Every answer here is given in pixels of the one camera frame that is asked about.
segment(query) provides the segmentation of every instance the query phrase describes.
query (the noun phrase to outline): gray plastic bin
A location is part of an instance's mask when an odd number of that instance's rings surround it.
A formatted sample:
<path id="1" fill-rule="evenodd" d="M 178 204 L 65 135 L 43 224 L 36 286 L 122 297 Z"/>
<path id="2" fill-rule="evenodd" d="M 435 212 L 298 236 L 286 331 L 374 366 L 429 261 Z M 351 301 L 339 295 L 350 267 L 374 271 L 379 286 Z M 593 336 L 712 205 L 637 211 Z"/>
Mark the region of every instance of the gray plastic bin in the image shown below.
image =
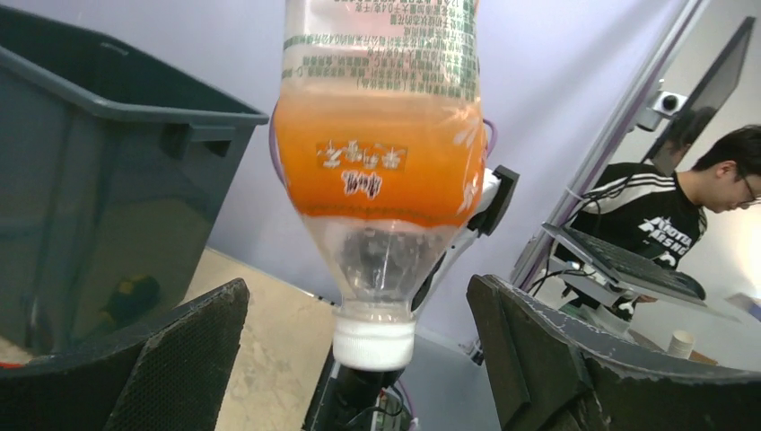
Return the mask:
<path id="1" fill-rule="evenodd" d="M 0 335 L 55 352 L 180 302 L 267 121 L 123 42 L 0 6 Z"/>

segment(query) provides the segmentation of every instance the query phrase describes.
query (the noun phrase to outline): eyeglasses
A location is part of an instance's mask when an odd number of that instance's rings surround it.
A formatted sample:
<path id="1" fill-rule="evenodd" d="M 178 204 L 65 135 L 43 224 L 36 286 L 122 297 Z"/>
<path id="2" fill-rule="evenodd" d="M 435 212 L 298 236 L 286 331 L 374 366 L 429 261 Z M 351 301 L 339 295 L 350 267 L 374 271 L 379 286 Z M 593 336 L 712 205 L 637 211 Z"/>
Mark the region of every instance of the eyeglasses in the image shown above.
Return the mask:
<path id="1" fill-rule="evenodd" d="M 746 200 L 745 202 L 742 202 L 740 204 L 741 207 L 751 207 L 756 204 L 761 203 L 761 198 L 757 197 L 756 193 L 753 191 L 753 188 L 750 187 L 750 182 L 748 182 L 748 177 L 746 177 L 745 173 L 742 171 L 739 172 L 740 178 L 745 182 L 745 187 L 748 189 L 748 194 L 752 197 L 749 200 Z"/>

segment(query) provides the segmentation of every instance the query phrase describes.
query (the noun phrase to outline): desk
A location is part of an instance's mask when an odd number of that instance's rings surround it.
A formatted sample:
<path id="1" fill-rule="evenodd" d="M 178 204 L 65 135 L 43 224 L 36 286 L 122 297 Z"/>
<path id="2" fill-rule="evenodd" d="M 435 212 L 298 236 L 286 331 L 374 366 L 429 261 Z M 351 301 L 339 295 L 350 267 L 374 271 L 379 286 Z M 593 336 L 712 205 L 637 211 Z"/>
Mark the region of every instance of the desk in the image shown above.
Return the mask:
<path id="1" fill-rule="evenodd" d="M 186 301 L 237 277 L 246 280 L 251 293 L 249 314 L 217 429 L 299 430 L 330 349 L 332 307 L 209 249 L 198 263 Z M 0 362 L 30 359 L 0 339 Z"/>

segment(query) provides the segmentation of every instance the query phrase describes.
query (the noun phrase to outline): upside-down bottle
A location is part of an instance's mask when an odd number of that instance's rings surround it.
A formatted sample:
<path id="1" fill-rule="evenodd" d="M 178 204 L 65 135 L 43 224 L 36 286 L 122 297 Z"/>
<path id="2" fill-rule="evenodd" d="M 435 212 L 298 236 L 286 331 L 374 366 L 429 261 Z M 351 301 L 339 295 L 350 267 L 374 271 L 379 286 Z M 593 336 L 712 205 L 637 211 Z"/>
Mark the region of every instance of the upside-down bottle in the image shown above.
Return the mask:
<path id="1" fill-rule="evenodd" d="M 288 195 L 342 294 L 333 354 L 398 370 L 413 296 L 480 199 L 475 5 L 287 0 L 286 16 L 274 124 Z"/>

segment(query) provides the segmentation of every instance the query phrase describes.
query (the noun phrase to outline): white cup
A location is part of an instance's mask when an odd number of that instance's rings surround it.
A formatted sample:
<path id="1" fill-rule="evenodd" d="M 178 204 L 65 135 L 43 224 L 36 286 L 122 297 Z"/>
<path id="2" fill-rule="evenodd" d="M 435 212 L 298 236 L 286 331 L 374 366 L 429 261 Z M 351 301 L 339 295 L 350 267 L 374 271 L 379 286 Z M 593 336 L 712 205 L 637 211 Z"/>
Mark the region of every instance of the white cup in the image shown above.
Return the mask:
<path id="1" fill-rule="evenodd" d="M 675 330 L 671 335 L 668 353 L 670 356 L 689 359 L 692 348 L 695 345 L 695 337 L 685 330 Z"/>

